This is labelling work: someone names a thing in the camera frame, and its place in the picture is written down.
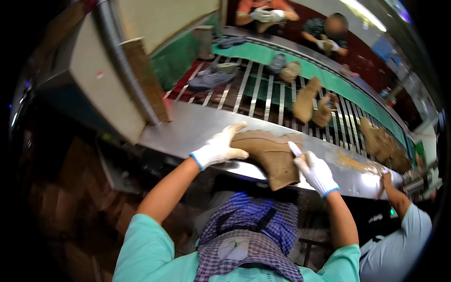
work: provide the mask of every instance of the white glove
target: white glove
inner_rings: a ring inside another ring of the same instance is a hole
[[[266,11],[266,8],[267,6],[256,8],[249,16],[261,23],[268,23],[272,20],[272,13],[271,11]]]
[[[212,139],[207,141],[207,144],[197,151],[190,154],[199,165],[201,171],[204,171],[210,165],[225,162],[230,159],[247,159],[249,153],[241,150],[230,148],[230,143],[235,137],[235,134],[240,132],[248,125],[247,122],[242,121],[238,124],[229,125],[220,133],[215,134]]]
[[[317,158],[311,151],[306,152],[305,156],[307,162],[300,157],[295,158],[294,162],[304,175],[307,183],[315,188],[322,199],[333,190],[340,190],[324,160]]]
[[[316,46],[318,46],[318,49],[324,50],[324,40],[316,40]]]
[[[333,40],[330,40],[330,39],[329,39],[329,41],[332,43],[331,51],[333,51],[333,52],[339,51],[340,46],[338,46],[338,44],[337,44],[335,41],[333,41]]]
[[[285,12],[282,10],[272,10],[271,15],[272,15],[271,21],[273,23],[277,23],[285,19]]]

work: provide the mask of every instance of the light blue shirt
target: light blue shirt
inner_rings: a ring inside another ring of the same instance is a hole
[[[116,263],[114,282],[162,281],[192,282],[199,266],[193,252],[174,259],[174,242],[151,217],[133,216]],[[358,282],[360,249],[357,244],[337,249],[318,273],[299,267],[305,282]],[[237,268],[227,275],[216,275],[210,282],[289,282],[271,270]]]
[[[401,228],[379,242],[368,241],[360,248],[362,282],[401,282],[415,264],[431,233],[431,218],[413,203],[401,222]]]

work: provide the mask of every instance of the orange shirt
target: orange shirt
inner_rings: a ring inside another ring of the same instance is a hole
[[[293,8],[285,0],[240,0],[237,12],[249,14],[252,8],[267,6],[268,9],[277,9],[282,11],[291,11]]]

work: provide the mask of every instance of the knife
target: knife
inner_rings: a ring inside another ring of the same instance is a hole
[[[295,157],[299,157],[300,155],[302,155],[301,149],[299,149],[299,147],[293,141],[288,141],[288,147],[293,152]]]

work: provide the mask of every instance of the person's hand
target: person's hand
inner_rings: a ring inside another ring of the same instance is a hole
[[[326,162],[317,158],[311,151],[305,153],[305,158],[302,155],[295,158],[294,162],[304,175],[307,183],[315,188],[322,199],[333,190],[340,189],[333,180],[332,172]]]
[[[324,42],[326,42],[325,40],[316,40],[316,46],[318,46],[318,49],[320,50],[324,50]]]
[[[391,186],[391,172],[382,174],[382,183],[384,184],[384,189]]]
[[[256,8],[249,16],[261,23],[268,23],[272,20],[271,11],[266,11],[267,6]]]
[[[277,23],[282,21],[283,19],[285,19],[285,12],[282,10],[272,10],[271,11],[271,15],[272,15],[272,22],[273,23]]]
[[[329,41],[330,41],[330,43],[332,43],[331,51],[337,52],[340,50],[340,46],[338,46],[337,42],[330,40],[330,39],[329,39]]]
[[[200,170],[204,171],[210,165],[225,162],[230,159],[247,159],[249,157],[248,152],[241,149],[230,148],[230,143],[235,134],[240,132],[247,125],[248,123],[245,121],[229,125],[224,128],[223,131],[217,133],[213,138],[208,140],[205,146],[192,152],[190,156],[196,160]]]

